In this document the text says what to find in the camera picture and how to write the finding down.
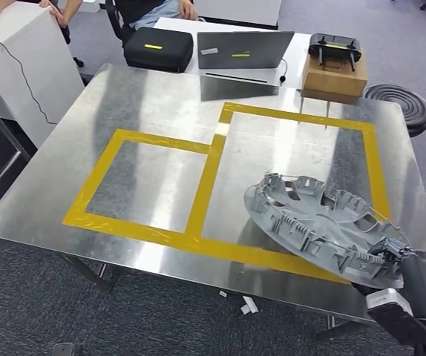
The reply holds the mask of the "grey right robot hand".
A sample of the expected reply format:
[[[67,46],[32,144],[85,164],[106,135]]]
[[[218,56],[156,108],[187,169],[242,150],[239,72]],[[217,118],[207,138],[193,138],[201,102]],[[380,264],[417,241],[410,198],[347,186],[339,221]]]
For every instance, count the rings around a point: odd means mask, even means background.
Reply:
[[[370,316],[379,323],[408,319],[426,324],[426,251],[385,237],[368,250],[397,267],[402,287],[387,288],[366,296]]]

